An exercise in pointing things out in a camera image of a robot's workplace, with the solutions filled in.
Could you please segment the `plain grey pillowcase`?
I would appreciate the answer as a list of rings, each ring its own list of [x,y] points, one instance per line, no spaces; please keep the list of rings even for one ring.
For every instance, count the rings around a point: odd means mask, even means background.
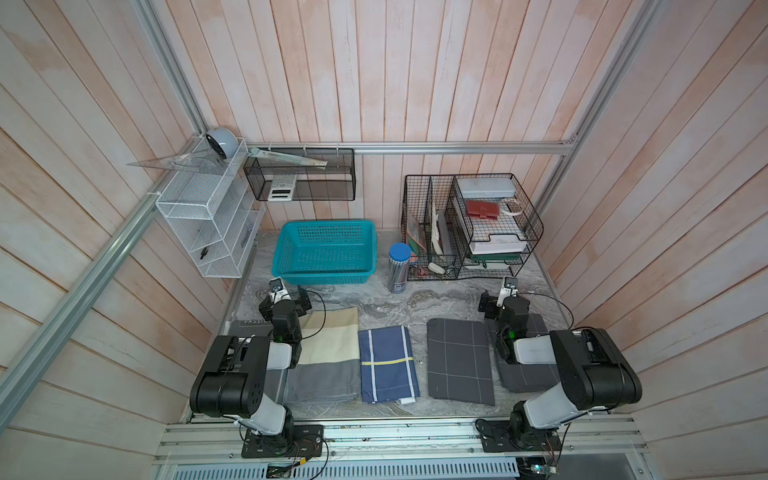
[[[269,322],[256,322],[255,320],[233,320],[229,323],[227,333],[238,337],[263,337],[270,336],[273,325]],[[264,392],[276,403],[284,401],[286,371],[268,370],[265,377]]]

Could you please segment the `beige grey striped pillowcase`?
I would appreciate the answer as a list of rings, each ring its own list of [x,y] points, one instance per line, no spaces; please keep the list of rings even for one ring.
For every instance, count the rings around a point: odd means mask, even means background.
[[[342,402],[361,392],[359,312],[314,312],[301,320],[302,352],[286,376],[287,404]]]

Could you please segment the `dark grey checked pillowcase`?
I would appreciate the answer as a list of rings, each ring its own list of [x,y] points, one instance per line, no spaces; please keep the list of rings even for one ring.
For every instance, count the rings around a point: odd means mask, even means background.
[[[427,383],[434,399],[495,405],[490,345],[481,322],[427,322]]]
[[[554,353],[536,352],[539,363],[509,364],[500,355],[496,347],[496,321],[485,319],[491,346],[494,348],[492,358],[495,361],[502,386],[512,393],[543,392],[559,382],[559,373],[555,363]]]

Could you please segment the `teal plastic basket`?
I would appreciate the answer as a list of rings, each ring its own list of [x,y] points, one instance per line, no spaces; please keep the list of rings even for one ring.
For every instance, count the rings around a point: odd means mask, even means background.
[[[296,286],[364,284],[376,265],[371,221],[295,221],[281,229],[272,275]]]

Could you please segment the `blue plaid pillowcase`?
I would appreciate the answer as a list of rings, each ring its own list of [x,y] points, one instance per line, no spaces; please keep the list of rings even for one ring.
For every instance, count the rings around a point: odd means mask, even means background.
[[[411,404],[420,397],[410,334],[405,326],[360,331],[362,401]]]

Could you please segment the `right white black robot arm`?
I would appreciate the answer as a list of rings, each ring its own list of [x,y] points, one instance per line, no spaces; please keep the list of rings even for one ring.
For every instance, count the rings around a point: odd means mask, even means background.
[[[554,386],[514,406],[507,427],[511,439],[547,439],[590,411],[641,400],[639,377],[606,330],[587,326],[530,337],[530,302],[513,289],[497,296],[483,292],[478,310],[494,321],[496,352],[507,364],[557,370]]]

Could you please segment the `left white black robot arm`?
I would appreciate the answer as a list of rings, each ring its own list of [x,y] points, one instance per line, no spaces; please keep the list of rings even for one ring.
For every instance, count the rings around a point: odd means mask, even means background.
[[[215,337],[191,388],[189,405],[194,413],[231,418],[251,433],[288,442],[294,437],[293,415],[265,393],[266,376],[298,365],[300,318],[312,304],[306,289],[291,294],[281,278],[272,279],[269,288],[259,306],[269,332]]]

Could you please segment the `white tape roll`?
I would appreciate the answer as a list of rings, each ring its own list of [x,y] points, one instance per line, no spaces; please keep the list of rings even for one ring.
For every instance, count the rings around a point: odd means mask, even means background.
[[[509,217],[524,213],[524,206],[516,198],[504,198],[499,202],[499,212]]]

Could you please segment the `blue lid pen cup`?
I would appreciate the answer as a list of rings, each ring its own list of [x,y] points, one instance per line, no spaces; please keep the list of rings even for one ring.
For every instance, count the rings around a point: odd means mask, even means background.
[[[412,249],[406,243],[395,243],[389,249],[388,288],[393,294],[402,293],[407,285]]]

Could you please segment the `white calculator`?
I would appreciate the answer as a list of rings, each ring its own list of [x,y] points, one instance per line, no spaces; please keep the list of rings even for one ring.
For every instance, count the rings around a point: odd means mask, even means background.
[[[267,200],[269,202],[290,202],[294,199],[297,176],[294,174],[275,175],[271,180]]]

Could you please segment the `white pencil case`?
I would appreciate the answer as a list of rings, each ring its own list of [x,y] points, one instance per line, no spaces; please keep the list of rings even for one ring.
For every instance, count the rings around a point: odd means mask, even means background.
[[[517,190],[515,182],[507,177],[460,177],[457,186],[465,199],[512,198]]]

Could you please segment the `clear triangle ruler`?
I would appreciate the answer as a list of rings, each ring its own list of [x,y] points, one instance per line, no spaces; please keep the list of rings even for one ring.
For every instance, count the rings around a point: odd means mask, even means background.
[[[221,175],[228,167],[228,162],[212,150],[203,150],[152,160],[137,161],[129,163],[129,166],[145,169]]]

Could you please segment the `grey round tape roll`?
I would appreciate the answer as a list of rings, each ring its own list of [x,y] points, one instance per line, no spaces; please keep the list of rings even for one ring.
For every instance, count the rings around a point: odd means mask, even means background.
[[[216,127],[208,130],[205,134],[205,139],[210,148],[222,160],[232,160],[239,148],[237,137],[226,127]]]

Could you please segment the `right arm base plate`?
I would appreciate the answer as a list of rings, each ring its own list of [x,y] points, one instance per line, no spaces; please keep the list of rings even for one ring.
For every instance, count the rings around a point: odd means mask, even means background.
[[[535,429],[516,415],[505,421],[477,419],[474,426],[485,453],[554,452],[562,446],[556,429]]]

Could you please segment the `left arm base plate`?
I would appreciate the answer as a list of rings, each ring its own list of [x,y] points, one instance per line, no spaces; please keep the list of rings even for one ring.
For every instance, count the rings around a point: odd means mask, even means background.
[[[279,435],[268,436],[248,430],[241,456],[245,459],[310,459],[324,451],[324,427],[319,424],[299,425]]]

